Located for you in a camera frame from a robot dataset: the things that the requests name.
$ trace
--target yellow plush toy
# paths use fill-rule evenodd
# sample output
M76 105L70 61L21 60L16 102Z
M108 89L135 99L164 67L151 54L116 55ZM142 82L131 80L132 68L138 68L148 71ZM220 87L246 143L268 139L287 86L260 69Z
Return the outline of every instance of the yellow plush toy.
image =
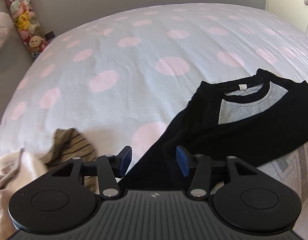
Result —
M19 16L16 25L17 25L18 29L21 30L21 31L27 30L30 27L31 22L30 22L29 17L28 17L28 11L26 11L21 16Z

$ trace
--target bed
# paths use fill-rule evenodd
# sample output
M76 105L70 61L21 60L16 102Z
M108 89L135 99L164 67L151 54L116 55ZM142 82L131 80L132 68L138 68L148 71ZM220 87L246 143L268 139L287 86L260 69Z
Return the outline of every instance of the bed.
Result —
M258 68L308 82L308 37L274 14L230 4L101 18L58 36L33 63L1 121L0 156L25 147L43 159L54 131L75 127L98 155L131 145L132 167L202 80L239 79Z

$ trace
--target plush toy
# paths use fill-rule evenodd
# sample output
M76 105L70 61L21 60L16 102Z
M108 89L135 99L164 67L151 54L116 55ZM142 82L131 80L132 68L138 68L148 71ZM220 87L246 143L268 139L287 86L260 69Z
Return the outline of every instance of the plush toy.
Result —
M28 11L26 11L25 13L23 13L17 20L16 23L17 27L19 30L27 30L30 25L31 22L29 21L29 17L28 17Z
M12 14L18 12L20 6L21 2L19 0L13 1L12 4L10 5L10 12Z
M29 41L31 39L31 36L29 35L29 31L26 30L18 30L20 37L22 38L23 42L26 43L26 46L28 46Z
M23 6L24 11L32 10L32 6L30 5L30 0L20 0L21 6Z
M35 33L35 30L39 27L38 24L31 24L29 27L28 27L28 32L33 35Z
M18 17L20 17L23 14L24 14L24 8L23 6L20 6L18 12L12 14L13 20L16 20Z
M40 36L33 36L28 45L32 53L41 53L46 48L46 41Z
M38 24L36 13L31 11L31 12L28 13L28 16L29 16L29 20L30 20L31 24L36 24L36 23Z

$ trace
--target white label tag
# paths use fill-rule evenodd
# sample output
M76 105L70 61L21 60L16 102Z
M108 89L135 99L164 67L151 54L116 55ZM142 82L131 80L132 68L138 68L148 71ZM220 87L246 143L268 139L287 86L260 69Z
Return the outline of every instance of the white label tag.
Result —
M240 87L240 91L242 91L242 90L246 90L247 88L248 88L248 85L239 85L239 87Z

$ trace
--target door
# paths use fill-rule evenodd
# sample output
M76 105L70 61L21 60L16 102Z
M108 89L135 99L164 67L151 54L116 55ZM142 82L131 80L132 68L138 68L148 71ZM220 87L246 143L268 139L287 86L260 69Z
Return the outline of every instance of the door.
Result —
M267 10L304 33L307 32L308 5L303 0L267 0Z

